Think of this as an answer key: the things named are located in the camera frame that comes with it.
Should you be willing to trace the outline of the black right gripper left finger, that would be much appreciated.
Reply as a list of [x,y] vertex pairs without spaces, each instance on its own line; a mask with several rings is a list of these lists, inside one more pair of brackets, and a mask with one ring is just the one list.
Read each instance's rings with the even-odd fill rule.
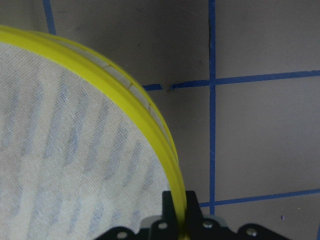
[[162,193],[161,215],[151,224],[149,240],[177,240],[179,227],[170,191]]

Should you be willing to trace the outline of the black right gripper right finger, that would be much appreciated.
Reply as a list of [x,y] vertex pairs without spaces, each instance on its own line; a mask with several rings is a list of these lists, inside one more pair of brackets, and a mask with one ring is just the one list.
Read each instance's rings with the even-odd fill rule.
[[210,214],[203,214],[196,193],[186,191],[187,209],[185,230],[190,240],[223,240],[222,221]]

